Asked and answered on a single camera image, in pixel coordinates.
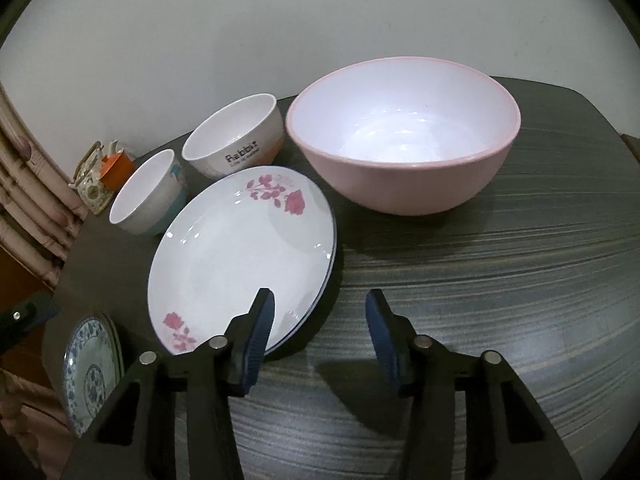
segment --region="bowl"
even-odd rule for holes
[[[174,150],[156,153],[131,175],[111,206],[109,221],[129,233],[164,233],[187,202]]]
[[[271,164],[284,141],[282,115],[271,94],[256,94],[218,110],[189,136],[182,158],[209,178]]]
[[[500,169],[519,129],[518,105],[497,81],[429,57],[332,72],[287,114],[291,138],[336,191],[408,216],[473,197]]]

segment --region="cup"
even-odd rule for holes
[[[219,179],[273,162],[284,142],[282,115],[271,94],[235,101],[198,126],[182,147],[182,158],[204,176]]]

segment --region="bowl rim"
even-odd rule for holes
[[[309,144],[308,142],[305,142],[304,140],[300,139],[300,137],[296,134],[295,129],[292,127],[292,115],[296,110],[297,105],[299,104],[299,101],[302,97],[304,97],[305,93],[307,93],[309,90],[311,90],[314,86],[316,86],[317,84],[319,84],[320,82],[324,81],[325,79],[331,78],[332,76],[336,75],[338,72],[343,72],[346,70],[350,70],[353,69],[354,67],[360,66],[360,65],[364,65],[364,64],[369,64],[369,63],[376,63],[376,62],[380,62],[380,61],[387,61],[387,60],[429,60],[429,61],[436,61],[439,63],[446,63],[446,64],[451,64],[451,65],[455,65],[457,67],[463,68],[464,70],[467,70],[468,72],[471,72],[477,76],[481,76],[482,78],[487,79],[491,84],[496,85],[507,97],[507,101],[510,102],[513,105],[514,110],[516,111],[516,115],[515,115],[515,121],[513,123],[513,130],[512,133],[508,136],[508,139],[506,142],[501,143],[498,147],[493,147],[493,148],[488,148],[486,150],[483,150],[482,152],[477,152],[477,153],[472,153],[471,155],[463,155],[463,156],[458,156],[456,158],[448,158],[446,160],[431,160],[431,161],[425,161],[425,162],[378,162],[375,160],[362,160],[360,158],[351,158],[350,156],[342,156],[342,155],[334,155],[333,153],[327,153],[323,150],[320,150],[319,148],[316,148],[315,146]],[[498,83],[494,78],[492,78],[491,76],[488,76],[487,74],[485,74],[484,72],[480,72],[479,70],[476,70],[475,68],[471,68],[470,66],[464,65],[462,63],[456,63],[455,61],[449,61],[447,59],[440,59],[437,57],[426,57],[426,56],[390,56],[390,57],[379,57],[376,59],[368,59],[366,61],[361,61],[358,63],[354,63],[354,64],[350,64],[347,66],[344,66],[342,68],[339,68],[338,70],[334,70],[333,72],[328,73],[327,75],[321,77],[320,79],[317,79],[316,81],[314,81],[313,83],[311,83],[309,86],[307,86],[302,92],[300,92],[300,94],[298,94],[296,96],[296,98],[293,100],[293,102],[291,103],[291,106],[289,107],[289,110],[287,111],[287,117],[286,117],[286,121],[285,121],[285,125],[286,125],[286,129],[289,133],[289,135],[291,136],[291,139],[302,149],[304,150],[309,150],[310,152],[314,153],[315,155],[321,156],[323,158],[328,158],[330,160],[333,160],[335,162],[343,162],[343,163],[347,163],[347,164],[352,164],[354,166],[361,166],[364,168],[387,168],[387,169],[392,169],[392,170],[421,170],[421,169],[429,169],[429,168],[445,168],[445,167],[450,167],[450,166],[462,166],[464,164],[468,164],[470,162],[476,162],[478,160],[483,160],[485,158],[489,158],[490,156],[493,156],[497,153],[500,153],[502,150],[504,150],[505,148],[507,148],[508,146],[511,145],[511,143],[515,140],[516,136],[518,135],[519,131],[520,131],[520,125],[522,122],[522,117],[520,114],[520,107],[518,106],[518,103],[516,102],[516,99],[511,95],[511,93],[504,87],[502,86],[500,83]]]
[[[255,99],[257,97],[260,96],[268,96],[271,98],[271,107],[269,108],[269,111],[267,112],[267,114],[257,123],[254,125],[253,128],[251,128],[250,130],[247,130],[244,134],[242,134],[239,137],[235,137],[229,141],[226,142],[226,144],[224,144],[223,146],[220,146],[219,148],[213,150],[212,152],[209,153],[205,153],[204,155],[199,155],[199,156],[187,156],[186,155],[186,149],[187,147],[190,145],[190,142],[193,143],[195,142],[194,139],[196,134],[198,133],[198,130],[205,126],[205,124],[209,123],[209,121],[213,121],[213,119],[216,117],[216,115],[221,114],[224,110],[226,110],[227,108],[231,108],[233,106],[237,106],[239,105],[241,102],[243,101],[247,101],[249,99]],[[236,99],[235,101],[233,101],[232,103],[229,103],[228,105],[223,106],[222,108],[220,108],[220,110],[217,110],[215,112],[213,112],[209,117],[207,117],[206,119],[204,119],[204,121],[202,121],[200,124],[198,124],[198,126],[196,127],[196,129],[194,129],[190,134],[189,137],[187,137],[187,140],[184,141],[184,144],[182,145],[182,149],[180,150],[180,154],[182,155],[182,158],[184,160],[186,160],[187,162],[194,162],[196,160],[203,160],[204,158],[207,158],[215,153],[221,152],[222,150],[226,150],[229,146],[231,146],[232,144],[234,144],[235,142],[238,142],[241,139],[244,139],[247,135],[249,135],[252,131],[254,131],[258,126],[260,126],[264,121],[266,121],[271,114],[273,114],[273,111],[275,110],[275,108],[278,106],[278,100],[276,99],[276,96],[273,94],[269,94],[266,92],[262,92],[259,94],[252,94],[252,95],[247,95],[245,97],[241,97],[240,99]]]
[[[116,203],[118,202],[118,197],[122,196],[122,192],[124,190],[126,190],[127,186],[133,182],[133,179],[136,175],[136,173],[142,169],[142,167],[147,164],[150,160],[153,160],[154,158],[160,158],[160,156],[164,156],[165,153],[167,152],[171,152],[171,154],[173,155],[171,158],[171,161],[169,161],[169,164],[167,165],[166,169],[164,170],[164,173],[162,174],[162,176],[158,179],[158,181],[156,182],[155,186],[153,186],[153,188],[151,189],[151,191],[149,191],[149,193],[140,201],[140,203],[135,206],[135,208],[133,208],[132,211],[130,211],[127,215],[123,216],[122,218],[119,218],[117,221],[113,220],[113,207],[116,205]],[[145,160],[139,168],[136,169],[136,171],[133,172],[133,174],[129,177],[129,179],[124,183],[124,186],[122,186],[122,189],[118,192],[118,194],[116,195],[116,198],[113,200],[113,204],[111,204],[111,209],[109,210],[109,222],[113,225],[119,225],[122,224],[125,220],[131,218],[133,216],[133,214],[140,209],[140,206],[143,205],[143,203],[146,202],[146,200],[148,200],[148,198],[154,193],[154,191],[156,189],[158,189],[158,186],[160,186],[160,182],[162,182],[162,178],[167,174],[167,172],[171,169],[172,165],[174,164],[175,160],[176,160],[176,155],[174,150],[172,150],[171,148],[167,148],[166,150],[162,150],[160,152],[157,152],[155,155],[150,156],[147,160]]]

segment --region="blue and white plate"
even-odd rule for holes
[[[66,347],[63,364],[66,412],[78,437],[87,430],[120,380],[114,336],[102,320],[90,316],[76,327]]]

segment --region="white ceramic bowl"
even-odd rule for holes
[[[182,147],[182,158],[209,178],[271,164],[284,141],[282,115],[271,94],[244,97],[214,113]]]
[[[118,193],[109,221],[125,231],[157,235],[166,231],[187,202],[187,188],[174,150],[156,153]]]
[[[286,341],[324,291],[335,256],[325,196],[289,168],[248,168],[207,187],[167,229],[149,273],[149,318],[172,354],[223,334],[261,287],[275,297],[266,351]]]
[[[429,57],[351,65],[306,88],[287,129],[335,190],[365,207],[424,215],[462,204],[495,176],[520,129],[489,76]]]

